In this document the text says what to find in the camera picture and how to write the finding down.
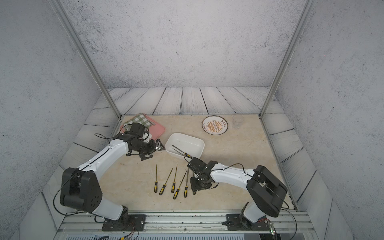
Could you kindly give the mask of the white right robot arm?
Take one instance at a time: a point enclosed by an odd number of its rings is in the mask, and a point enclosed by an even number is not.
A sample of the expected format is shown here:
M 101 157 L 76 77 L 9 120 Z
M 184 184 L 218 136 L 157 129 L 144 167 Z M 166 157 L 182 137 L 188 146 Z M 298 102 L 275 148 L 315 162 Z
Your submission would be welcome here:
M 226 166 L 216 161 L 207 164 L 191 158 L 187 164 L 194 176 L 190 178 L 193 192 L 212 190 L 220 183 L 248 191 L 253 202 L 246 204 L 243 216 L 256 223 L 263 216 L 279 216 L 288 193 L 287 187 L 265 166 L 245 169 L 240 163 Z

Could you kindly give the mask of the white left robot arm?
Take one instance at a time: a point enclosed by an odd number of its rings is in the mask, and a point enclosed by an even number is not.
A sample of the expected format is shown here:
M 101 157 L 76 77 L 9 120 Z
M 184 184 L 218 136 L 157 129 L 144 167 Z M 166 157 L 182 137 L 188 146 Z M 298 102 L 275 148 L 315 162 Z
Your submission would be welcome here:
M 130 124 L 128 131 L 109 137 L 107 141 L 107 146 L 92 159 L 64 171 L 62 186 L 55 197 L 64 207 L 120 221 L 127 217 L 128 209 L 103 196 L 100 179 L 123 156 L 138 156 L 144 161 L 166 148 L 161 140 L 153 140 L 149 129 L 139 123 Z

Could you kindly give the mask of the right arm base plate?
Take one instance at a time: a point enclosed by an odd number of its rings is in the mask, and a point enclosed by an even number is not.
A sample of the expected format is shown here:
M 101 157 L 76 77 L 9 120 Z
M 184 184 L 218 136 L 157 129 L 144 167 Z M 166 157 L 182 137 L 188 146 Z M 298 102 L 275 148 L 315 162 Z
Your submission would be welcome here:
M 267 220 L 252 223 L 240 214 L 227 214 L 226 221 L 222 222 L 228 231 L 269 231 L 270 225 Z

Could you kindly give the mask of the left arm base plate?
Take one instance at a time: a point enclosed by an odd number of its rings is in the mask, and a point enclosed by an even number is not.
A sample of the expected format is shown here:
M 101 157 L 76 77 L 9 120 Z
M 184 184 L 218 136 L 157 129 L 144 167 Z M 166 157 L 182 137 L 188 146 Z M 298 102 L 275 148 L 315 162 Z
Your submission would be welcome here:
M 105 219 L 102 231 L 103 232 L 142 232 L 145 227 L 147 215 L 144 214 L 125 214 L 119 220 L 113 221 Z

